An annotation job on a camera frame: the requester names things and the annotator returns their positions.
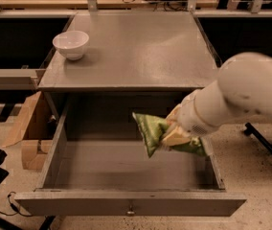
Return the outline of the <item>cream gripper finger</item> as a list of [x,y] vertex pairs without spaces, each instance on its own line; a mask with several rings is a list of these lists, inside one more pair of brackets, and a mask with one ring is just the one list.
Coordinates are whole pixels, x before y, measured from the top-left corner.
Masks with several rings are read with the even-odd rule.
[[181,126],[171,126],[162,136],[162,143],[169,147],[186,144],[190,141],[190,133],[186,132]]
[[169,125],[177,122],[178,112],[181,109],[181,104],[178,104],[166,117],[166,121]]

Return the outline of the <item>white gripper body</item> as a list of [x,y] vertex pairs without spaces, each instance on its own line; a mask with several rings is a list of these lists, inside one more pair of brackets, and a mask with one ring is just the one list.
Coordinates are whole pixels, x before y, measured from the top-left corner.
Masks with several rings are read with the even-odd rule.
[[197,113],[195,97],[199,90],[194,90],[179,104],[176,122],[191,136],[205,136],[218,130],[217,126],[207,124]]

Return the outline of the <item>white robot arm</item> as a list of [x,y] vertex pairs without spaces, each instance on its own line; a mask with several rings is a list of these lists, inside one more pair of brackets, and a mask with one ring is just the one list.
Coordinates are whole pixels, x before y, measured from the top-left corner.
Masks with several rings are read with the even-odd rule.
[[272,57],[241,53],[223,63],[216,80],[175,107],[167,117],[170,127],[162,143],[181,145],[255,114],[272,119]]

